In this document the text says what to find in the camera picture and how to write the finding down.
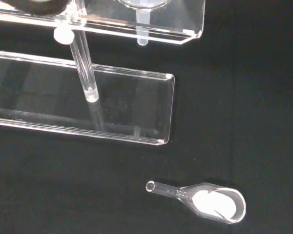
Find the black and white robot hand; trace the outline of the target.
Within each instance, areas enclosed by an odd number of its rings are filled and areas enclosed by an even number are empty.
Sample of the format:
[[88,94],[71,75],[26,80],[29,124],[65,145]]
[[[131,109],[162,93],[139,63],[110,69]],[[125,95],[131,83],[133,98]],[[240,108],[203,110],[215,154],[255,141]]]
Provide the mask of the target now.
[[66,9],[69,0],[2,0],[2,2],[31,15],[57,15]]

